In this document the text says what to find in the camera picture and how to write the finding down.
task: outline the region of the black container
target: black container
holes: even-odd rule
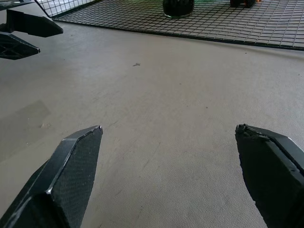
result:
[[[169,18],[190,16],[194,8],[194,0],[163,0],[163,12]]]

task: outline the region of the carbon fiber texture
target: carbon fiber texture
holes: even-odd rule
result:
[[[71,228],[79,228],[92,191],[99,153],[100,132],[79,140],[52,189],[55,203]]]

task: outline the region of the wire grid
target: wire grid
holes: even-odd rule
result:
[[[228,0],[198,0],[192,16],[169,19],[161,0],[103,0],[57,21],[166,36],[304,49],[304,0],[263,0],[231,8]]]
[[[95,0],[35,0],[50,18],[93,1]]]

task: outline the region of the black plastic part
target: black plastic part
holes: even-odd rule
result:
[[[255,3],[256,3],[256,0],[244,0],[244,4],[245,4],[246,8],[253,7]]]
[[[240,0],[230,0],[230,7],[238,7],[241,4]]]
[[[1,31],[25,32],[37,37],[50,37],[63,33],[60,26],[46,17],[29,15],[10,9],[7,10],[6,24],[2,26]]]
[[[170,18],[183,18],[192,14],[194,0],[163,0],[163,12]]]
[[[100,126],[63,139],[0,219],[1,228],[79,228],[92,191]]]
[[[38,54],[40,49],[6,32],[0,32],[0,58],[20,59]]]
[[[303,151],[284,135],[245,124],[236,140],[246,187],[267,226],[304,227]]]

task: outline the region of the black bracket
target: black bracket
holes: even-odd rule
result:
[[[6,24],[0,25],[0,58],[20,59],[38,54],[40,49],[12,35],[14,31],[37,37],[50,37],[63,33],[63,29],[46,17],[7,10]]]

